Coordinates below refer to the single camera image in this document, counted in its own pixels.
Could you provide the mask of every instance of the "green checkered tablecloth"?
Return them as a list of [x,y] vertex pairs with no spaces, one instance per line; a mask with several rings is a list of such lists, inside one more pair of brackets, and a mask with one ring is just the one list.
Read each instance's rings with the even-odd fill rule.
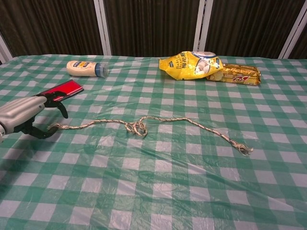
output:
[[[254,151],[184,121],[146,121],[145,138],[120,124],[22,133],[0,144],[0,229],[302,230],[307,228],[307,60],[221,57],[255,65],[260,86],[176,81],[157,58],[44,55],[0,66],[0,106],[74,79],[69,119],[45,109],[35,125],[186,116]],[[70,60],[105,61],[108,78],[71,77]]]

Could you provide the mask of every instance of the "squeeze bottle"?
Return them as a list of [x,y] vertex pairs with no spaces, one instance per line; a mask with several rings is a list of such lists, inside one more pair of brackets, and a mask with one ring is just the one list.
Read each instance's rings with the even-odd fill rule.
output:
[[106,63],[96,63],[91,61],[69,61],[66,70],[73,76],[84,77],[107,77],[109,69]]

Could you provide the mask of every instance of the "twisted rope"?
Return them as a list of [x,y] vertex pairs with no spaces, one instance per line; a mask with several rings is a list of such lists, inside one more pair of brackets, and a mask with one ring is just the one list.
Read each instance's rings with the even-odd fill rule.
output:
[[218,131],[215,131],[213,129],[207,128],[187,117],[180,117],[180,118],[160,118],[160,117],[156,117],[156,116],[143,116],[141,117],[138,121],[136,122],[125,122],[122,120],[113,120],[113,119],[101,119],[101,120],[94,120],[88,124],[84,124],[81,126],[66,126],[66,125],[62,125],[62,124],[52,124],[49,129],[51,129],[52,127],[57,127],[58,129],[82,129],[82,128],[86,128],[89,127],[93,124],[97,124],[97,123],[120,123],[125,125],[125,128],[128,132],[131,132],[133,134],[136,134],[140,137],[145,137],[148,133],[148,130],[146,128],[146,125],[144,124],[143,120],[145,119],[153,119],[153,120],[157,120],[157,121],[161,121],[161,122],[173,122],[173,121],[188,121],[191,124],[198,126],[199,128],[205,129],[209,132],[212,132],[222,138],[224,138],[226,141],[228,141],[234,148],[236,148],[239,152],[241,152],[244,156],[248,156],[250,154],[251,151],[253,151],[253,148],[249,148],[244,144],[240,144],[238,142],[236,142],[235,140],[230,139],[229,137],[225,136],[224,134],[221,134]]

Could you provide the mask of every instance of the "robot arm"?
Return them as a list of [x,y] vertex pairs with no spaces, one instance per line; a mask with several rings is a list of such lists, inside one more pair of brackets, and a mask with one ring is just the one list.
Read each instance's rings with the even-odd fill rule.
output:
[[67,111],[61,102],[53,99],[65,96],[63,92],[53,92],[48,94],[38,94],[32,97],[16,99],[0,107],[0,143],[3,136],[22,131],[36,138],[43,139],[52,136],[57,128],[44,132],[32,125],[35,116],[45,107],[57,107],[65,118],[68,118]]

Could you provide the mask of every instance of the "chip bag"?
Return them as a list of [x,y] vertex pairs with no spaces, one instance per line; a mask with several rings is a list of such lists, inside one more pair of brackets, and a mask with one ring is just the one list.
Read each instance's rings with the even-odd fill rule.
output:
[[185,51],[167,59],[160,59],[159,68],[176,80],[192,80],[220,71],[223,64],[214,53]]

